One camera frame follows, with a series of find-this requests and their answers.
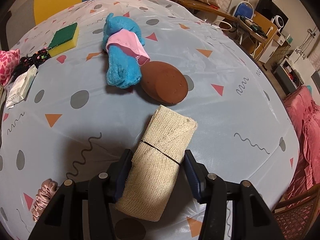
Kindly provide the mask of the cream mesh cloth roll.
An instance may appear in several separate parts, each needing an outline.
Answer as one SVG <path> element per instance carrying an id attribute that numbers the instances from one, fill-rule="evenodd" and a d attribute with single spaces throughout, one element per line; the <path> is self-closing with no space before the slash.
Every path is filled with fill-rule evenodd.
<path id="1" fill-rule="evenodd" d="M 157 222 L 171 196 L 184 152 L 197 122 L 160 105 L 132 157 L 132 167 L 116 209 Z"/>

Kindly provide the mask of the blue towel with pink mask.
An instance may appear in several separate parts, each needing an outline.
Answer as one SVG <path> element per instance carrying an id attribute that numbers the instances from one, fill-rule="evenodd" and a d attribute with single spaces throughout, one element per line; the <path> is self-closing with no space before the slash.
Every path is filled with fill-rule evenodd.
<path id="1" fill-rule="evenodd" d="M 141 29 L 134 20 L 108 14 L 103 28 L 103 50 L 108 54 L 108 85 L 127 89 L 140 82 L 140 67 L 150 61 L 144 45 Z"/>

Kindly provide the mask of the green yellow sponge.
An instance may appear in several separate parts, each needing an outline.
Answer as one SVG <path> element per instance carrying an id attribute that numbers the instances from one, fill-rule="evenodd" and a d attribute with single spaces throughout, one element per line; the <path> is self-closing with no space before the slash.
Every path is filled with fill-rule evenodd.
<path id="1" fill-rule="evenodd" d="M 55 57 L 76 47 L 79 36 L 79 26 L 75 22 L 58 30 L 48 46 L 50 57 Z"/>

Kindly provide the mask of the pink satin scrunchie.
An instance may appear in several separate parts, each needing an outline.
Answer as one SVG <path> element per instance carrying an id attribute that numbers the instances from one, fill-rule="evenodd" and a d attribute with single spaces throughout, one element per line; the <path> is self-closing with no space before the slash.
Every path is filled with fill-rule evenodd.
<path id="1" fill-rule="evenodd" d="M 49 204 L 50 200 L 53 198 L 58 188 L 59 186 L 57 182 L 51 179 L 47 179 L 41 184 L 41 187 L 38 189 L 38 192 L 35 196 L 35 202 L 31 209 L 31 214 L 34 222 L 37 222 L 39 220 L 40 216 Z"/>

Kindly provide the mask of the brown round makeup sponge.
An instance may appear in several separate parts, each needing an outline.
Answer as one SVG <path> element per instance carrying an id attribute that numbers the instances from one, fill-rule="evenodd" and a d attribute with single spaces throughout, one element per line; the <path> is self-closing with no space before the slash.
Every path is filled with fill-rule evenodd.
<path id="1" fill-rule="evenodd" d="M 188 83 L 173 65 L 162 61 L 150 61 L 142 65 L 140 71 L 140 85 L 154 100 L 175 105 L 187 96 Z"/>

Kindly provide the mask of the wicker chair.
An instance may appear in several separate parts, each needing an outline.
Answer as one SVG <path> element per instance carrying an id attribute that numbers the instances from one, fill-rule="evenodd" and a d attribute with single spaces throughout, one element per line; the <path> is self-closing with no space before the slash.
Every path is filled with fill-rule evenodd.
<path id="1" fill-rule="evenodd" d="M 319 216 L 319 184 L 279 202 L 273 213 L 285 239 L 303 239 Z"/>

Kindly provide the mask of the pink bedspread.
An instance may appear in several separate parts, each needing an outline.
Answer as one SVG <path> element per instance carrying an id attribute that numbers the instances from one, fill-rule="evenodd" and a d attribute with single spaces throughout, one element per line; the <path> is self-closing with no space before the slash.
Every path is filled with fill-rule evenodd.
<path id="1" fill-rule="evenodd" d="M 319 105 L 306 86 L 287 96 L 284 106 L 299 141 L 295 174 L 284 193 L 293 198 L 319 183 Z"/>

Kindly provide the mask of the white wet wipes pack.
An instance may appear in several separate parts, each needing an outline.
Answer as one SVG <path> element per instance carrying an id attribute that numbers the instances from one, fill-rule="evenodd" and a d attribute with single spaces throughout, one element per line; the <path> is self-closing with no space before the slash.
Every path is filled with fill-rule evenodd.
<path id="1" fill-rule="evenodd" d="M 15 104 L 26 98 L 36 74 L 37 68 L 35 65 L 32 65 L 25 73 L 17 77 L 7 95 L 5 104 L 7 108 L 12 108 Z"/>

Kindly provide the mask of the pink spotted plush toy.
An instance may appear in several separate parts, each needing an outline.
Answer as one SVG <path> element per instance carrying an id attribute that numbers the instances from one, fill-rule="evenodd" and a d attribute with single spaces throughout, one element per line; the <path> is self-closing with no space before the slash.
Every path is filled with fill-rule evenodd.
<path id="1" fill-rule="evenodd" d="M 0 52 L 0 82 L 4 87 L 11 78 L 12 72 L 20 62 L 19 49 Z"/>

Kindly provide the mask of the wooden side table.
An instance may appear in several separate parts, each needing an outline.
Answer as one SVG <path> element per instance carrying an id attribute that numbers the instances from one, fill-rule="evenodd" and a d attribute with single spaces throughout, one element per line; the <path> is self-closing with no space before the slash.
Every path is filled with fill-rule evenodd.
<path id="1" fill-rule="evenodd" d="M 230 13 L 222 10 L 221 8 L 215 5 L 206 4 L 197 0 L 170 0 L 170 1 L 175 2 L 187 9 L 194 9 L 198 11 L 208 12 L 211 14 L 215 14 L 217 16 L 221 16 L 233 22 L 236 21 L 236 17 L 232 16 Z"/>

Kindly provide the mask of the blue folding chair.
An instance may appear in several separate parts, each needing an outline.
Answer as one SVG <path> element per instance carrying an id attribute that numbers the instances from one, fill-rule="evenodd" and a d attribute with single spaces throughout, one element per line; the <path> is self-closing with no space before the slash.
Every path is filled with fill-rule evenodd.
<path id="1" fill-rule="evenodd" d="M 246 18 L 249 18 L 250 20 L 253 18 L 253 15 L 254 15 L 254 8 L 251 5 L 251 3 L 247 1 L 240 2 L 235 7 L 235 10 L 233 12 L 234 17 L 244 16 Z"/>

